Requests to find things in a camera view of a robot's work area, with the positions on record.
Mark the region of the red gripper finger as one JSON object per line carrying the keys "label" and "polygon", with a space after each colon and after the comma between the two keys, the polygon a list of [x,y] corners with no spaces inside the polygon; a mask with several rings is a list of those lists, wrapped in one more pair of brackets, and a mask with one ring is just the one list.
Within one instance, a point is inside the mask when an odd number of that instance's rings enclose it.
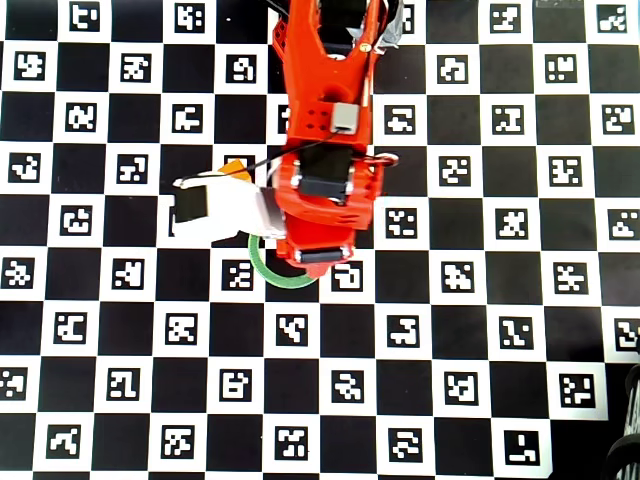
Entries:
{"label": "red gripper finger", "polygon": [[306,275],[313,279],[324,276],[331,267],[344,264],[345,260],[333,262],[303,262],[301,266],[304,268]]}

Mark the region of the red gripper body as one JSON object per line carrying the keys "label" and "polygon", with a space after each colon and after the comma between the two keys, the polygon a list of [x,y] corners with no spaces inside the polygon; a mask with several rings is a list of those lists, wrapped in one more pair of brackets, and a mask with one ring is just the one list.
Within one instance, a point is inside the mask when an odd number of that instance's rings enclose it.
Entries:
{"label": "red gripper body", "polygon": [[399,157],[383,152],[290,151],[274,183],[284,233],[277,256],[289,264],[338,264],[354,255],[356,233],[369,228],[385,169]]}

